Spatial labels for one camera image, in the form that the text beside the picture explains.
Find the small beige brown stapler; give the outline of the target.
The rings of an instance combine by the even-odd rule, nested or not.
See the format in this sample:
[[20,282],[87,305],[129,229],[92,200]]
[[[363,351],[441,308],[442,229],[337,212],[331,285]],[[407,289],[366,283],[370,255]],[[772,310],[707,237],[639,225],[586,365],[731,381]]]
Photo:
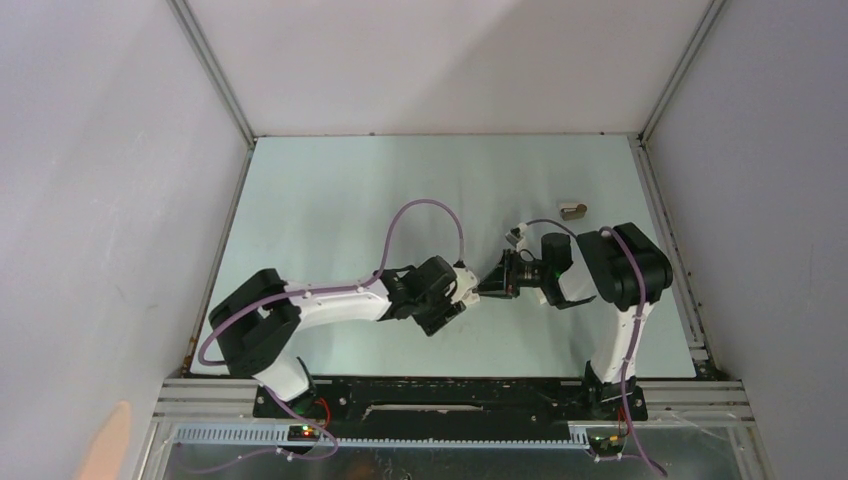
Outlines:
[[563,221],[574,221],[586,216],[588,206],[581,202],[565,202],[558,205],[558,211]]

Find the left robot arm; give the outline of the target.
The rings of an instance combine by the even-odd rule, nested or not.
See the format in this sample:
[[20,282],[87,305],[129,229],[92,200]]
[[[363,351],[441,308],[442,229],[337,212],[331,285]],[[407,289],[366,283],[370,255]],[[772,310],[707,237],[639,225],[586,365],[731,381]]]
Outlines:
[[434,335],[477,302],[479,278],[463,262],[433,256],[419,266],[378,270],[352,285],[291,284],[273,268],[251,276],[209,314],[212,328],[198,361],[206,366],[218,346],[230,375],[254,378],[292,416],[304,416],[316,403],[312,376],[304,361],[288,353],[300,331],[348,321],[381,322],[411,318]]

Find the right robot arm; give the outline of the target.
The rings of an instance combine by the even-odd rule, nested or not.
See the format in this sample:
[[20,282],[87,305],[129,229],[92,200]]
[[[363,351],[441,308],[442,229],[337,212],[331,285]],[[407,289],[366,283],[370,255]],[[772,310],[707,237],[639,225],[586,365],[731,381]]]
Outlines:
[[663,251],[635,224],[574,234],[564,225],[542,235],[540,253],[525,248],[528,226],[521,223],[506,238],[509,248],[478,283],[482,297],[513,299],[526,290],[542,304],[565,310],[601,299],[612,322],[586,364],[581,381],[585,411],[606,418],[636,389],[635,359],[647,317],[673,282]]

